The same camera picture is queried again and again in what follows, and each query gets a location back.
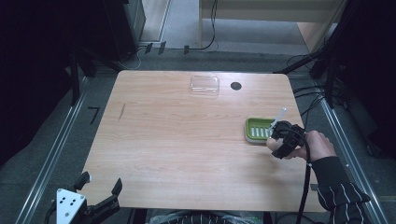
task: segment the table top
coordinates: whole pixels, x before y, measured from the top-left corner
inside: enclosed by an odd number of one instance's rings
[[[193,76],[218,77],[219,95],[191,94]],[[92,182],[81,193],[99,203],[120,177],[122,207],[298,211],[304,160],[279,160],[245,139],[247,118],[274,119],[282,107],[284,120],[302,126],[285,75],[122,71],[84,167]],[[324,211],[315,191],[305,211]]]

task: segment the green tray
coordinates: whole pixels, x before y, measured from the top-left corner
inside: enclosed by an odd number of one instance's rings
[[[266,143],[271,136],[272,130],[269,130],[274,119],[248,118],[245,125],[246,139],[250,143]]]

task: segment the clear plastic container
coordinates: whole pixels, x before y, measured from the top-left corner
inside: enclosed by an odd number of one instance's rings
[[[191,77],[191,94],[219,95],[219,78],[206,76]]]

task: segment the wooden desk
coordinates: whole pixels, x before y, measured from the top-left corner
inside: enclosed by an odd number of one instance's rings
[[[192,95],[192,76],[219,78],[219,95]],[[234,91],[232,82],[242,89]],[[84,171],[89,204],[120,177],[120,205],[135,208],[297,211],[303,160],[284,161],[245,139],[248,117],[302,125],[284,75],[123,71],[107,103]],[[311,176],[311,183],[317,183]],[[324,211],[310,191],[305,211]]]
[[[202,19],[210,19],[214,0],[199,1],[199,35]],[[323,44],[325,35],[344,11],[347,0],[219,0],[217,19],[250,21],[297,21],[310,52]]]

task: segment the scratch on table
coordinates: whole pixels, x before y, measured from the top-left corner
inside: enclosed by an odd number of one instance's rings
[[[122,107],[122,110],[121,110],[121,113],[120,113],[120,117],[119,117],[119,121],[120,121],[120,119],[121,119],[121,117],[122,117],[122,114],[123,114],[124,109],[125,109],[125,103],[124,103],[124,106]]]

